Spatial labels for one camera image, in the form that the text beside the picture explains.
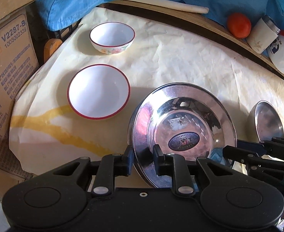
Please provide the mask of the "wooden shelf board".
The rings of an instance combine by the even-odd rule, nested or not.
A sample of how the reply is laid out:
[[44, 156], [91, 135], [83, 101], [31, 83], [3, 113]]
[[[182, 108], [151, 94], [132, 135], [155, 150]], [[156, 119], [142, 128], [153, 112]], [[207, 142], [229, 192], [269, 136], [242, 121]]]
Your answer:
[[122, 0], [103, 3], [99, 7], [155, 20], [195, 33], [239, 53], [284, 80], [284, 74], [268, 57], [256, 53], [245, 41], [235, 38], [222, 25], [200, 14]]

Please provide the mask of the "small orange object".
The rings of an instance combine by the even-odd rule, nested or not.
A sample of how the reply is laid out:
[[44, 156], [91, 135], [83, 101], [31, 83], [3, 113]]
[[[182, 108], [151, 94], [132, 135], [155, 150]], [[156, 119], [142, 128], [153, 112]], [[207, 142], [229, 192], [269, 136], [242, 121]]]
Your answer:
[[63, 41], [61, 39], [53, 38], [49, 39], [44, 45], [43, 50], [43, 60], [46, 63], [49, 58], [57, 51], [57, 49], [61, 46]]

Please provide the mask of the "white rolled paper tube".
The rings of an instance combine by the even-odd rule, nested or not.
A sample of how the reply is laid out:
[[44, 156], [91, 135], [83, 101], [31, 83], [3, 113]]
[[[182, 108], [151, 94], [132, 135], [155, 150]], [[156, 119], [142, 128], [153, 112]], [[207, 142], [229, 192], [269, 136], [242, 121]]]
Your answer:
[[190, 5], [170, 0], [124, 0], [124, 1], [138, 2], [148, 5], [164, 7], [167, 9], [178, 10], [182, 12], [189, 12], [189, 13], [207, 14], [209, 12], [208, 7]]

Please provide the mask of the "lower printed cardboard box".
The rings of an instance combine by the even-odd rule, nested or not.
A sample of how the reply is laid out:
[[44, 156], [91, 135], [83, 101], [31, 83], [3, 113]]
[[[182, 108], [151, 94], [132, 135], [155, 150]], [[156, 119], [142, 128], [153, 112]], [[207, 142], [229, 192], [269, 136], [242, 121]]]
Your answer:
[[31, 175], [9, 149], [9, 126], [15, 97], [38, 67], [26, 11], [21, 9], [0, 24], [0, 169], [24, 179]]

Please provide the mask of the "white bottle blue cap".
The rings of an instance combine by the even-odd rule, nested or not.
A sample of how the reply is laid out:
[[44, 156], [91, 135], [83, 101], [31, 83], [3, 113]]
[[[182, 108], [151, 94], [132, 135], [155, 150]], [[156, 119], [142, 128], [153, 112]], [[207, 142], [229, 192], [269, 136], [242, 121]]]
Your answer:
[[284, 74], [284, 30], [267, 48], [267, 53], [274, 66]]

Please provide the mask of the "orange fruit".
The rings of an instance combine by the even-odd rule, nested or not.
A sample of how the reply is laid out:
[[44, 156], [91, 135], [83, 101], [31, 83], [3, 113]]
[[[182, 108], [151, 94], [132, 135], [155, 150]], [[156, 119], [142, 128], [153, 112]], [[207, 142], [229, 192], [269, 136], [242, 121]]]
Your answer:
[[244, 39], [249, 36], [252, 23], [244, 14], [232, 13], [227, 19], [227, 29], [234, 37]]

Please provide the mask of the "white steel thermos cup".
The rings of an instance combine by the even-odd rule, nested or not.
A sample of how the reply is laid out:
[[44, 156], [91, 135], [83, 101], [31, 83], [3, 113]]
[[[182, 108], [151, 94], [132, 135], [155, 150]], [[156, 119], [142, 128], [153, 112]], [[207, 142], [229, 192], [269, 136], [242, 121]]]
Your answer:
[[280, 28], [268, 15], [264, 15], [252, 28], [246, 41], [256, 53], [261, 54], [278, 37], [279, 33]]

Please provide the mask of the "black plastic crate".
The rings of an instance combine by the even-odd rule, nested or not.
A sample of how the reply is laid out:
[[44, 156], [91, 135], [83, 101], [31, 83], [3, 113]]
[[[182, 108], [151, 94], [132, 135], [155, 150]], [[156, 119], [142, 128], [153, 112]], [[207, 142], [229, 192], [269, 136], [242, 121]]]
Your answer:
[[31, 39], [34, 46], [35, 54], [39, 62], [39, 66], [44, 64], [44, 46], [50, 39], [60, 39], [64, 42], [78, 28], [81, 19], [72, 23], [68, 27], [57, 31], [50, 31], [45, 28], [38, 14], [37, 6], [31, 3], [26, 6], [26, 15], [30, 29]]

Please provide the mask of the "floral red-rimmed white bowl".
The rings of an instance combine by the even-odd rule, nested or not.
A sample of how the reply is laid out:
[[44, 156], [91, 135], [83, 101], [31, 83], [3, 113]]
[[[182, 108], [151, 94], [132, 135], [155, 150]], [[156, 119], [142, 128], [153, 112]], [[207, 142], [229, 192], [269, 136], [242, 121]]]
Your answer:
[[118, 54], [128, 49], [136, 33], [134, 29], [121, 22], [106, 22], [95, 26], [89, 34], [92, 46], [107, 55]]

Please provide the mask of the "cream paper table cover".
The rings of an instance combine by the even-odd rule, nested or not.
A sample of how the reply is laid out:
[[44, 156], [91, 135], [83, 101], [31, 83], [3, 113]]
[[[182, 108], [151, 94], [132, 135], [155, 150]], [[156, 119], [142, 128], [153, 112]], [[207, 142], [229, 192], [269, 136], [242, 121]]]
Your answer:
[[[131, 47], [119, 54], [95, 50], [89, 33], [96, 25], [119, 21], [136, 32]], [[131, 93], [117, 115], [90, 120], [75, 113], [67, 100], [72, 77], [91, 64], [109, 64], [128, 78]], [[93, 9], [73, 34], [30, 78], [17, 95], [11, 117], [9, 148], [22, 169], [43, 174], [76, 158], [93, 161], [124, 152], [130, 117], [155, 88], [189, 82], [215, 95], [246, 139], [246, 120], [261, 100], [270, 102], [284, 129], [284, 81], [242, 55], [185, 30], [109, 9]]]

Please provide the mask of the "deep steel bowl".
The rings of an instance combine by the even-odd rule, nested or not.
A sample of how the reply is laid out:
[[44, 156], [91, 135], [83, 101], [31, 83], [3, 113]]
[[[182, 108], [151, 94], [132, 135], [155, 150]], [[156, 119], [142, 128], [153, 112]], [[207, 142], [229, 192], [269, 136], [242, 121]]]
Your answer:
[[247, 117], [246, 135], [252, 142], [284, 137], [281, 119], [269, 102], [259, 101], [252, 107]]

